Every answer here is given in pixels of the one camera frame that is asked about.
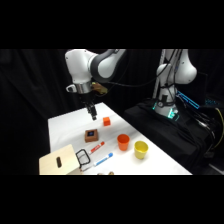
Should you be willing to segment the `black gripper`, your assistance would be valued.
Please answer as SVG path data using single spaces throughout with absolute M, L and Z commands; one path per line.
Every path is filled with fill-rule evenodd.
M 97 112 L 94 104 L 94 94 L 92 92 L 81 94 L 80 95 L 81 102 L 87 108 L 88 113 L 93 118 L 93 120 L 97 120 Z

